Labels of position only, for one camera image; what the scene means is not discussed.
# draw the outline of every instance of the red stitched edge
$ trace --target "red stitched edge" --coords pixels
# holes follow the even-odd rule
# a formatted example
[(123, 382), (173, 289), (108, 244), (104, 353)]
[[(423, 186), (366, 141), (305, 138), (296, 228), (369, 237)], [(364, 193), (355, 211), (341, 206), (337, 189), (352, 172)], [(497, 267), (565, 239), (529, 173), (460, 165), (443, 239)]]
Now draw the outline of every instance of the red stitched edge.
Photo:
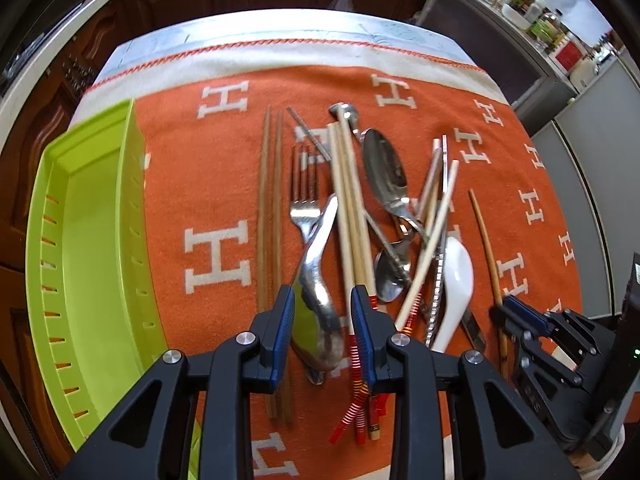
[(349, 40), (315, 40), (315, 39), (296, 39), (296, 38), (284, 38), (284, 39), (274, 39), (274, 40), (255, 40), (255, 41), (238, 41), (236, 43), (223, 43), (220, 45), (211, 45), (211, 46), (203, 46), (201, 48), (194, 48), (193, 50), (185, 50), (184, 52), (179, 52), (178, 54), (171, 54), (170, 56), (159, 57), (152, 61), (147, 61), (146, 63), (142, 63), (136, 66), (132, 66), (131, 68), (127, 68), (123, 72), (120, 72), (116, 75), (112, 75), (103, 79), (102, 81), (98, 81), (96, 84), (90, 86), (85, 94), (89, 93), (96, 88), (100, 88), (100, 86), (113, 81), (114, 79), (121, 78), (123, 76), (132, 74), (134, 72), (139, 72), (140, 70), (144, 70), (145, 68), (151, 68), (153, 66), (157, 66), (162, 63), (167, 63), (169, 61), (174, 61), (176, 59), (182, 59), (187, 56), (195, 56), (196, 54), (203, 54), (205, 52), (213, 52), (215, 50), (223, 50), (227, 48), (237, 48), (240, 46), (255, 46), (255, 45), (265, 45), (265, 44), (279, 44), (279, 43), (321, 43), (321, 44), (346, 44), (346, 45), (355, 45), (355, 46), (370, 46), (373, 48), (378, 48), (380, 50), (391, 50), (393, 52), (400, 52), (401, 54), (408, 54), (409, 56), (420, 57), (422, 59), (429, 59), (431, 61), (435, 61), (437, 63), (443, 63), (451, 66), (456, 66), (459, 68), (466, 68), (470, 70), (477, 70), (478, 72), (484, 72), (483, 69), (474, 65), (468, 65), (465, 63), (460, 63), (457, 61), (452, 61), (449, 59), (444, 59), (442, 57), (430, 56), (430, 54), (421, 54), (420, 52), (414, 52), (413, 50), (407, 50), (405, 48), (396, 48), (394, 46), (387, 45), (378, 45), (375, 43), (368, 43), (367, 41), (349, 41)]

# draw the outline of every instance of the kitchen counter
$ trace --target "kitchen counter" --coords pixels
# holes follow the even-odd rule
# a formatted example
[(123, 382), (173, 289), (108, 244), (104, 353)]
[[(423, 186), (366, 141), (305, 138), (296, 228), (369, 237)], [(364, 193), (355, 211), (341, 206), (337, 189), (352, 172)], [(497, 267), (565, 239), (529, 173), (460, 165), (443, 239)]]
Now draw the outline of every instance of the kitchen counter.
[(484, 0), (466, 0), (475, 6), (477, 9), (481, 10), (489, 17), (489, 19), (493, 20), (497, 25), (499, 25), (502, 30), (509, 35), (518, 45), (522, 48), (523, 52), (525, 52), (531, 59), (535, 60), (536, 63), (540, 65), (540, 67), (548, 73), (549, 75), (556, 76), (560, 81), (568, 86), (572, 86), (569, 80), (564, 76), (562, 71), (558, 68), (558, 66), (551, 61), (549, 56), (544, 52), (540, 52), (534, 46), (533, 42), (522, 30), (516, 27), (513, 23), (507, 20), (499, 9), (496, 9), (494, 6), (489, 5)]
[(422, 26), (454, 39), (498, 83), (529, 135), (577, 91), (500, 10), (483, 0), (428, 0)]

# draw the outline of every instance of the blue gripper pad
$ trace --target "blue gripper pad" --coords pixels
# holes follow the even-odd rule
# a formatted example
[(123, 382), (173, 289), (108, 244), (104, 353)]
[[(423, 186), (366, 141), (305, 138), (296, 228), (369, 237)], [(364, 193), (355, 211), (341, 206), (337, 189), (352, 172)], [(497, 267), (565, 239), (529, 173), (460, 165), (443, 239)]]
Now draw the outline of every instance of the blue gripper pad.
[(284, 375), (294, 317), (294, 293), (288, 285), (278, 291), (273, 308), (254, 317), (250, 331), (260, 339), (257, 355), (242, 367), (253, 393), (273, 393)]
[(363, 285), (351, 291), (351, 320), (362, 379), (372, 394), (386, 392), (388, 382), (402, 376), (400, 363), (386, 353), (386, 340), (396, 333), (394, 322), (384, 312), (373, 310)]
[(546, 317), (515, 296), (507, 296), (502, 304), (529, 324), (535, 330), (535, 336), (548, 337), (551, 334)]
[(275, 390), (284, 377), (284, 368), (287, 364), (287, 353), (289, 352), (289, 342), (291, 340), (291, 330), (293, 329), (293, 317), (295, 312), (295, 302), (293, 289), (290, 286), (281, 286), (276, 297), (276, 301), (271, 310), (271, 318), (264, 339), (263, 349), (271, 351), (272, 369), (271, 386)]
[(369, 389), (376, 383), (376, 369), (374, 366), (374, 349), (367, 323), (367, 314), (374, 312), (369, 302), (369, 296), (362, 298), (357, 292), (357, 287), (351, 289), (351, 321), (360, 358), (360, 369), (362, 380), (365, 381)]

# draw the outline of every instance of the table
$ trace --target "table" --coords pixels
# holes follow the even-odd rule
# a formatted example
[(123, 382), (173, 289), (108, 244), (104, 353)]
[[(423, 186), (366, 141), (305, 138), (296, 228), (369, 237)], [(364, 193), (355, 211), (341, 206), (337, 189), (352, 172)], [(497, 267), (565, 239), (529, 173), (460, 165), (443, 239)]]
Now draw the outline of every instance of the table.
[[(540, 310), (580, 310), (571, 241), (543, 164), (497, 85), (452, 40), (389, 20), (326, 10), (215, 16), (119, 47), (85, 94), (74, 122), (124, 98), (137, 99), (137, 122), (146, 137), (146, 237), (159, 314), (172, 348), (186, 354), (214, 348), (245, 330), (255, 314), (257, 169), (267, 105), (275, 114), (293, 104), (324, 140), (332, 121), (327, 106), (351, 102), (361, 127), (375, 126), (393, 142), (412, 197), (420, 193), (433, 138), (448, 136), (450, 158), (462, 166), (448, 229), (474, 264), (470, 307), (488, 340), (488, 358), (497, 359), (487, 316), (493, 300), (469, 188), (482, 207), (505, 292)], [(290, 146), (304, 139), (294, 126), (285, 115), (283, 189), (289, 187)], [(321, 159), (315, 162), (324, 203), (330, 171)], [(390, 219), (364, 184), (360, 159), (358, 170), (367, 208), (387, 236), (394, 236)], [(302, 246), (284, 202), (287, 282)], [(334, 232), (322, 273), (344, 314), (339, 261)], [(395, 315), (398, 304), (387, 307)], [(469, 347), (459, 330), (447, 351), (460, 354)], [(252, 401), (256, 476), (388, 476), (390, 415), (382, 420), (379, 441), (358, 447), (347, 432), (335, 446), (327, 442), (349, 403), (348, 360), (322, 387), (308, 383), (294, 354), (289, 362), (295, 423), (269, 421), (264, 402)]]

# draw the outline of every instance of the metal screw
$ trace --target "metal screw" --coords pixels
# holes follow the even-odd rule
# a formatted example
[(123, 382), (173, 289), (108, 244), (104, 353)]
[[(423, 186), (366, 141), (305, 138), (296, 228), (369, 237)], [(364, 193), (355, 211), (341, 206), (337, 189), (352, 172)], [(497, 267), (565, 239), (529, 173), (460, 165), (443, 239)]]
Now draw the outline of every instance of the metal screw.
[(253, 332), (241, 332), (236, 336), (236, 343), (241, 345), (250, 345), (255, 341), (255, 334)]
[(484, 361), (484, 356), (478, 350), (467, 350), (465, 359), (473, 365), (478, 365)]
[(391, 336), (391, 342), (396, 346), (407, 346), (411, 342), (411, 338), (407, 334), (398, 333)]
[(180, 359), (182, 359), (182, 354), (179, 350), (167, 350), (162, 354), (162, 361), (168, 365), (176, 364)]

